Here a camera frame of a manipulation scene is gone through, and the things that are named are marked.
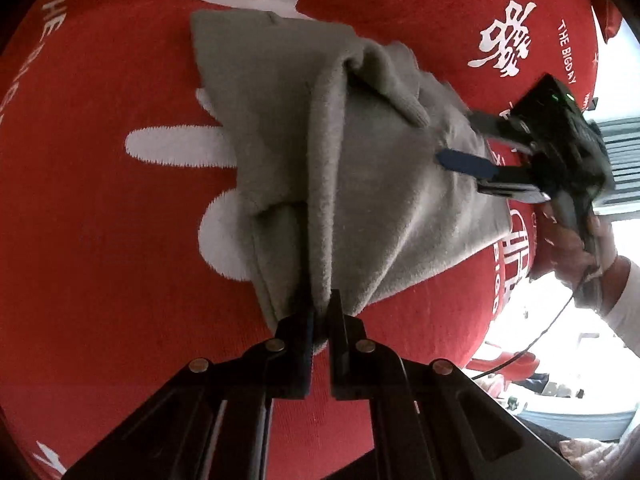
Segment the white sleeved right forearm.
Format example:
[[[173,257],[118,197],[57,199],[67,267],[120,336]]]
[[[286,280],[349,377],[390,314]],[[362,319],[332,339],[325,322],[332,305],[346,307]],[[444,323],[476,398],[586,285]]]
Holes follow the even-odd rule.
[[[604,319],[626,347],[640,356],[640,270],[635,263],[630,264],[620,299]]]

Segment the right hand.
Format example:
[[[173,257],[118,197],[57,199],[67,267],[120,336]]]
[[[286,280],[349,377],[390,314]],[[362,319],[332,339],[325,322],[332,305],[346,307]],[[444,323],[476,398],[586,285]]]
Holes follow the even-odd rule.
[[[596,265],[596,258],[587,252],[579,235],[564,228],[556,220],[550,203],[536,208],[537,249],[529,278],[532,281],[553,272],[570,289],[575,289],[582,274]],[[589,229],[600,250],[602,300],[593,307],[600,315],[610,312],[626,287],[631,261],[620,256],[614,242],[611,225],[597,216],[589,218]]]

